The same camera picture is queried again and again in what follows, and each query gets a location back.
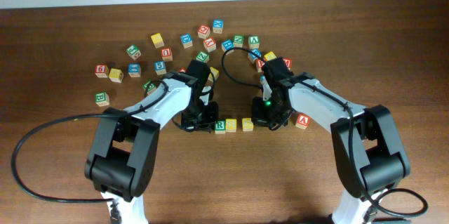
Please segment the green R block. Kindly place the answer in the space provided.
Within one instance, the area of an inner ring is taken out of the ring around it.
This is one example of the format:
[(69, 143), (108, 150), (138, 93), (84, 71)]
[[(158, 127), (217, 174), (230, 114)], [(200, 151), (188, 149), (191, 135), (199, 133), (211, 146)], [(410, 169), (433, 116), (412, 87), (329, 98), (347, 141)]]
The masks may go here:
[(226, 133), (226, 121), (218, 120), (215, 122), (215, 134), (224, 134)]

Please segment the yellow block top left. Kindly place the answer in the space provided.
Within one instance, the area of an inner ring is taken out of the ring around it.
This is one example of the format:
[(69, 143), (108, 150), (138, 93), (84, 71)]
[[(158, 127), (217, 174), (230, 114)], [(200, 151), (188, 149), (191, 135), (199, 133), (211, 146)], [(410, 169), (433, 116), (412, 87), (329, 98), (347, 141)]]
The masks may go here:
[(161, 47), (165, 46), (163, 38), (160, 33), (153, 34), (150, 36), (150, 38), (151, 38), (155, 48), (161, 48)]

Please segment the blue H block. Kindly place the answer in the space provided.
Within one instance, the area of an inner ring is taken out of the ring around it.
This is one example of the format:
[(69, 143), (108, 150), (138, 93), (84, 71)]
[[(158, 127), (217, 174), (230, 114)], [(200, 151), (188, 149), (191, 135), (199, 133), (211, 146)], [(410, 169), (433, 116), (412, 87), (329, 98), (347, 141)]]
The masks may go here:
[(224, 53), (231, 53), (234, 51), (234, 44), (231, 39), (225, 40), (222, 42), (221, 48)]

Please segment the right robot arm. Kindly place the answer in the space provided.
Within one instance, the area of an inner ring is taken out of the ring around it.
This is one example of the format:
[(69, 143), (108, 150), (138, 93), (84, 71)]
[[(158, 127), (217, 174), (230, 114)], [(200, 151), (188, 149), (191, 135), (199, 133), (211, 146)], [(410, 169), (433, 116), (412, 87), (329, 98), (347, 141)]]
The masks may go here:
[(406, 213), (380, 206), (410, 174), (410, 162), (391, 112), (349, 102), (308, 73), (294, 75), (282, 58), (262, 66), (262, 96), (253, 98), (252, 122), (273, 131), (302, 112), (332, 136), (339, 179), (344, 187), (329, 223), (373, 223), (378, 212), (397, 221)]

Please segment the red U block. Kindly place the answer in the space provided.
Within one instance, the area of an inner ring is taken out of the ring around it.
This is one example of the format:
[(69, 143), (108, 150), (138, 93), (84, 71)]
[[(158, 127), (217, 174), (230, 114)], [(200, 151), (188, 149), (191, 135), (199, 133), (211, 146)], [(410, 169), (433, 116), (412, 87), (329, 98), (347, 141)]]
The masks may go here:
[(161, 49), (161, 58), (164, 62), (170, 62), (173, 60), (173, 52), (171, 48), (162, 48)]

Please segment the yellow block centre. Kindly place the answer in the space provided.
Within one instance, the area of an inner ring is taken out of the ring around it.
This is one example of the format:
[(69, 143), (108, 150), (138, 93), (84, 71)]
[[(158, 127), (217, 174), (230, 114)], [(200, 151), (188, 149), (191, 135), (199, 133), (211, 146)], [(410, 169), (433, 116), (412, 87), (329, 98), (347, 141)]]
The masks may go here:
[(208, 76), (209, 81), (215, 81), (219, 77), (219, 71), (214, 67), (210, 67), (210, 74)]

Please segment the yellow W block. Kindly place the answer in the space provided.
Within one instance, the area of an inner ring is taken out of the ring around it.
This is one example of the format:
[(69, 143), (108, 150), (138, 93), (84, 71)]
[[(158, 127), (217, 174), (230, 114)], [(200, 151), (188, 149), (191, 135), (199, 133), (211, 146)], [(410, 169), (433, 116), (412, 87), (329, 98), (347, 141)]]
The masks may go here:
[(121, 83), (123, 81), (124, 75), (120, 69), (111, 68), (108, 77), (113, 82)]

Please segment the red E block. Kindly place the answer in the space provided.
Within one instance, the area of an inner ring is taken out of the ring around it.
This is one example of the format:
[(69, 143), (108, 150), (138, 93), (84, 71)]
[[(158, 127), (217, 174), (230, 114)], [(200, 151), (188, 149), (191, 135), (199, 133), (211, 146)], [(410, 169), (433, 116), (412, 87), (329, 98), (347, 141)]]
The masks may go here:
[(261, 59), (257, 59), (255, 61), (255, 66), (256, 66), (256, 70), (257, 72), (261, 73), (263, 72), (263, 66), (264, 66), (264, 62)]

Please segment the red M block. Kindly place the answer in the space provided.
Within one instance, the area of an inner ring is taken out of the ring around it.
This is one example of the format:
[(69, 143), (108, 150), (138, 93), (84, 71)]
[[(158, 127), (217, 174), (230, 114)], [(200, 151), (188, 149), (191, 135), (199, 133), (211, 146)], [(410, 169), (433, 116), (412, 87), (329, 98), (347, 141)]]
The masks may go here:
[(292, 68), (292, 60), (289, 59), (289, 58), (284, 58), (283, 61), (284, 61), (284, 63), (286, 64), (286, 67), (287, 67), (289, 70), (291, 70), (291, 68)]

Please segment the red A block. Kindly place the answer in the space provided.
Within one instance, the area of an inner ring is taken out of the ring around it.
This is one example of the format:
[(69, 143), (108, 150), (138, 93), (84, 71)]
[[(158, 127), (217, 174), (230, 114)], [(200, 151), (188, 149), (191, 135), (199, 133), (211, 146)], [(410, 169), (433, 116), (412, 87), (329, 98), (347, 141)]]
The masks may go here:
[(297, 116), (295, 126), (300, 129), (306, 129), (310, 123), (310, 120), (311, 119), (309, 116), (307, 116), (306, 114), (300, 113)]

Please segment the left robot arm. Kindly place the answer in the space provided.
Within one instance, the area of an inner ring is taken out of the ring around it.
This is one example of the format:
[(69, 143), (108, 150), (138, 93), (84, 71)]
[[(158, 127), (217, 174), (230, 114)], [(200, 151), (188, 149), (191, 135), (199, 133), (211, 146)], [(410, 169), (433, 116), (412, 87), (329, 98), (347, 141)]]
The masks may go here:
[(111, 223), (146, 223), (143, 193), (151, 180), (160, 130), (177, 114), (186, 132), (214, 129), (218, 105), (207, 86), (210, 68), (192, 60), (164, 74), (160, 86), (124, 110), (102, 113), (84, 174), (109, 208)]

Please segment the blue D block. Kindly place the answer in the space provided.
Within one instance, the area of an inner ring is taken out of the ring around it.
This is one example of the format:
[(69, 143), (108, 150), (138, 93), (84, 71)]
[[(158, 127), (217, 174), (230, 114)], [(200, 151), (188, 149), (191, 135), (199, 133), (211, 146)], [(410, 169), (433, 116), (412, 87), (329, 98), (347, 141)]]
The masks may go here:
[(189, 48), (193, 46), (193, 39), (190, 34), (183, 34), (180, 36), (183, 48)]

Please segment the blue P block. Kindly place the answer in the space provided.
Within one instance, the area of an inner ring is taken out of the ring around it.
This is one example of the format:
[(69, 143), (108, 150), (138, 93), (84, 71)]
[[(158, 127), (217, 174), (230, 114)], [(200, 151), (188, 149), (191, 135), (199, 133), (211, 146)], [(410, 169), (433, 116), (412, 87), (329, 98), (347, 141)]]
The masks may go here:
[(252, 64), (254, 64), (256, 60), (260, 59), (261, 56), (261, 52), (258, 48), (251, 49), (248, 53), (248, 59)]

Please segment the yellow S block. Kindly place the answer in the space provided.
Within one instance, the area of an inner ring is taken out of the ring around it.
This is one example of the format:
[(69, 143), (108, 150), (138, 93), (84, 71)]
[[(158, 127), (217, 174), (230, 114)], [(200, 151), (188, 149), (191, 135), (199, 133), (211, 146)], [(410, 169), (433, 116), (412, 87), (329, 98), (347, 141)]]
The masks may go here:
[(254, 125), (251, 118), (243, 118), (242, 119), (242, 131), (252, 131), (254, 129)]
[(237, 120), (236, 119), (226, 119), (226, 132), (236, 132), (237, 129)]

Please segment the blue 5 block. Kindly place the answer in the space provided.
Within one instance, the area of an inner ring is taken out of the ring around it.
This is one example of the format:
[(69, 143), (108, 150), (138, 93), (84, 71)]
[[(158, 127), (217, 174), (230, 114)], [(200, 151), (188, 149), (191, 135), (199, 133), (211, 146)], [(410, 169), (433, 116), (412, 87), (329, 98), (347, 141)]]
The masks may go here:
[(163, 75), (165, 74), (166, 71), (166, 64), (164, 61), (156, 61), (154, 63), (154, 70), (156, 72), (157, 75)]

